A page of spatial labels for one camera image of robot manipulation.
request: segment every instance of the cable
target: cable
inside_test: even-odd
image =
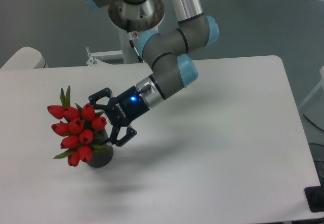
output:
[[[314,124],[308,117],[306,117],[306,115],[303,114],[303,116],[305,117],[305,119],[311,124],[313,125],[316,129],[324,132],[324,129],[321,129],[319,126],[317,126],[316,124]]]
[[[314,144],[314,145],[324,146],[324,145],[318,144],[318,143],[308,143],[308,144]]]

